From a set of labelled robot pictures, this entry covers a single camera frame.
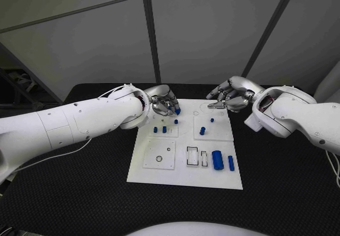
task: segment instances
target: blue cylinder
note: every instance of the blue cylinder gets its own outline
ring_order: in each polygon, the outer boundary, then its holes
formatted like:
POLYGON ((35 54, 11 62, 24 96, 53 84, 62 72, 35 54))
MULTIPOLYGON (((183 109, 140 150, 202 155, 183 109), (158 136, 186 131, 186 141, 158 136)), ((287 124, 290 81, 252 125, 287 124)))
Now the blue cylinder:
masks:
POLYGON ((205 135, 205 131, 206 131, 206 128, 202 127, 202 128, 200 128, 200 135, 205 135))
POLYGON ((235 171, 232 156, 228 156, 228 160, 229 160, 229 169, 230 171, 235 171))
POLYGON ((213 161, 213 168, 219 171, 225 169, 223 166, 223 159, 222 159, 222 153, 220 151, 213 151, 212 152, 212 161, 213 161))

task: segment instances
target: black cloth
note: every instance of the black cloth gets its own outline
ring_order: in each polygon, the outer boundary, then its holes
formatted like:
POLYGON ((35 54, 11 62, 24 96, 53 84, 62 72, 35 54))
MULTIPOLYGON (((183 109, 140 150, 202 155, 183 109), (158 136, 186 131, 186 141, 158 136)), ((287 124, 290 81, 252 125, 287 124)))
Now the black cloth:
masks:
MULTIPOLYGON (((65 103, 115 86, 76 85, 65 103)), ((205 99, 215 86, 170 88, 177 98, 205 99)), ((0 199, 0 224, 49 236, 120 236, 173 221, 215 222, 274 236, 340 235, 340 189, 324 151, 298 131, 287 139, 255 133, 243 124, 249 114, 251 108, 229 112, 243 190, 127 183, 137 128, 118 128, 75 154, 17 174, 0 199)))

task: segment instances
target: white board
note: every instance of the white board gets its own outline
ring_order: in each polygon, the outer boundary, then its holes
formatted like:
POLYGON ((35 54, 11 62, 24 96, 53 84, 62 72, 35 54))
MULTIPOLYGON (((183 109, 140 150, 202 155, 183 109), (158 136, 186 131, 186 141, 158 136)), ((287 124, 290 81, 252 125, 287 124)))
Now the white board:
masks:
POLYGON ((150 111, 150 123, 138 129, 127 182, 243 189, 226 110, 209 110, 207 100, 179 99, 179 104, 177 116, 163 117, 150 111), (202 126, 206 127, 203 136, 199 134, 202 126), (187 147, 197 147, 196 168, 187 165, 187 147), (222 152, 225 169, 219 171, 213 169, 215 150, 222 152), (202 152, 207 154, 207 167, 202 166, 202 152), (229 170, 230 155, 235 171, 229 170))

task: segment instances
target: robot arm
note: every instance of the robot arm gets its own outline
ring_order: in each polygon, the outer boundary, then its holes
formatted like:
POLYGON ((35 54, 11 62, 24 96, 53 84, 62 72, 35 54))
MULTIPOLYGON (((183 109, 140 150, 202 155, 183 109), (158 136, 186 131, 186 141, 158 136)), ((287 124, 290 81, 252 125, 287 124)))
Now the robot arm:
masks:
POLYGON ((179 108, 167 85, 145 91, 124 85, 108 97, 0 119, 0 183, 33 157, 121 129, 141 127, 153 106, 163 115, 179 108))
POLYGON ((226 108, 238 112, 252 103, 252 114, 245 124, 255 132, 265 128, 275 136, 287 138, 300 130, 317 147, 340 154, 339 103, 317 104, 315 99, 297 88, 264 89, 239 76, 216 87, 207 99, 216 95, 218 102, 209 104, 210 109, 226 108))

